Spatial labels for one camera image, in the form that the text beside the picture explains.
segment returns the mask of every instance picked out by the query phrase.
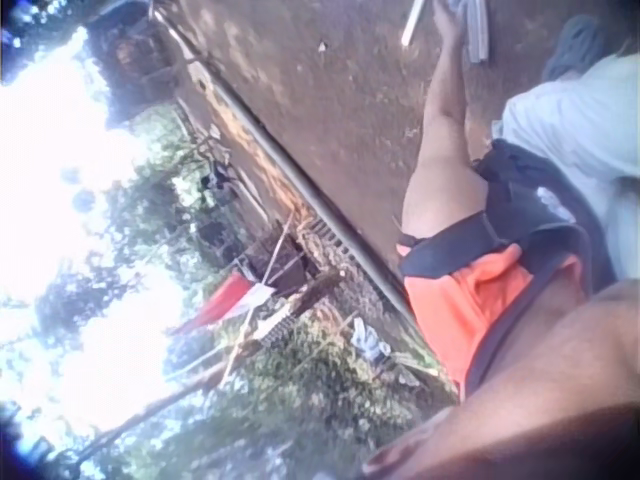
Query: metal pipe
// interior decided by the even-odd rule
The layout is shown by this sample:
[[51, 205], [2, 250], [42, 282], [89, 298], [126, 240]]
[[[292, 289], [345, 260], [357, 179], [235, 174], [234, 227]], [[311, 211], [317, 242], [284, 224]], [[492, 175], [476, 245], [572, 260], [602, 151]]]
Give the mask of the metal pipe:
[[411, 10], [409, 11], [409, 18], [407, 19], [407, 26], [404, 27], [404, 33], [402, 34], [402, 46], [408, 47], [413, 37], [413, 32], [416, 29], [420, 14], [424, 8], [426, 0], [414, 0]]
[[[199, 52], [196, 51], [191, 41], [176, 28], [171, 20], [158, 11], [155, 12], [155, 16], [160, 22], [167, 26], [172, 35], [180, 39], [194, 57], [198, 55]], [[401, 294], [399, 289], [389, 280], [390, 272], [388, 272], [386, 267], [382, 267], [380, 262], [376, 261], [372, 255], [366, 251], [358, 233], [351, 225], [336, 215], [331, 207], [324, 201], [316, 185], [309, 180], [295, 160], [291, 158], [277, 140], [260, 124], [231, 87], [206, 63], [202, 63], [202, 66], [209, 74], [211, 83], [218, 95], [229, 106], [242, 125], [251, 133], [257, 144], [262, 147], [267, 155], [280, 167], [285, 176], [322, 220], [331, 227], [340, 241], [349, 249], [355, 260], [393, 306], [410, 322], [410, 328], [414, 326], [414, 316], [409, 307], [409, 303], [406, 297]]]

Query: dirt ground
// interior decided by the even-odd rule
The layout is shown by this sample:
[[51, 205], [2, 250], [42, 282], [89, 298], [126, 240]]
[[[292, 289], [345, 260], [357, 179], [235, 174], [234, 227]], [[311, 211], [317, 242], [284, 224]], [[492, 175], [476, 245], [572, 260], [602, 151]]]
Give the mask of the dirt ground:
[[[598, 16], [614, 48], [633, 24], [615, 1], [487, 3], [491, 61], [465, 67], [473, 156], [482, 153], [487, 126], [500, 117], [505, 101], [538, 83], [568, 18]], [[423, 99], [440, 45], [427, 6], [412, 45], [402, 49], [410, 5], [175, 0], [166, 10], [392, 268]]]

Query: shorts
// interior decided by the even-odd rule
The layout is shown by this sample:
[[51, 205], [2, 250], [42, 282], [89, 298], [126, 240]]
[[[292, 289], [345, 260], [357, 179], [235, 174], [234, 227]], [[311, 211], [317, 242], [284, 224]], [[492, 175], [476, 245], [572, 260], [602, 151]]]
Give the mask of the shorts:
[[[411, 248], [399, 245], [398, 251], [406, 256]], [[418, 328], [461, 390], [480, 342], [533, 279], [520, 264], [521, 257], [522, 249], [514, 243], [450, 275], [404, 279]], [[562, 268], [570, 265], [577, 267], [575, 278], [579, 281], [581, 268], [576, 256], [569, 256]]]

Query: sky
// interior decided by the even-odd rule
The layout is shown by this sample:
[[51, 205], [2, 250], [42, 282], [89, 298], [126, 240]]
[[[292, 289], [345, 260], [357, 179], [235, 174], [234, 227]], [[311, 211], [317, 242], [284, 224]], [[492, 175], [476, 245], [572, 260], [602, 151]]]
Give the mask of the sky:
[[[147, 152], [129, 133], [104, 128], [106, 106], [87, 90], [87, 72], [73, 59], [85, 38], [80, 30], [12, 85], [0, 86], [0, 291], [28, 303], [45, 290], [62, 259], [81, 261], [96, 247], [72, 207], [78, 187], [63, 183], [60, 170], [78, 167], [83, 187], [97, 192], [114, 180], [126, 182]], [[166, 271], [145, 268], [145, 288], [83, 330], [84, 349], [65, 358], [61, 379], [52, 377], [44, 350], [30, 342], [24, 348], [33, 361], [25, 381], [20, 385], [3, 375], [3, 396], [20, 399], [25, 410], [49, 408], [83, 433], [91, 425], [113, 428], [168, 393], [163, 332], [180, 319], [182, 290]], [[0, 314], [0, 342], [34, 324], [31, 309]], [[58, 398], [55, 405], [47, 400], [51, 394]], [[54, 423], [33, 428], [57, 443], [60, 428]]]

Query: flag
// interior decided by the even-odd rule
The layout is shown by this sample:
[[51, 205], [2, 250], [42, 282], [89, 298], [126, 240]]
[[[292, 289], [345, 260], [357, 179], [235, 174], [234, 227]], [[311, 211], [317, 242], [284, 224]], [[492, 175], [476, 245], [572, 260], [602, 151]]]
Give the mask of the flag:
[[274, 292], [274, 288], [251, 282], [240, 272], [233, 272], [207, 300], [198, 315], [174, 329], [171, 334], [190, 333], [205, 325], [242, 315], [264, 304]]

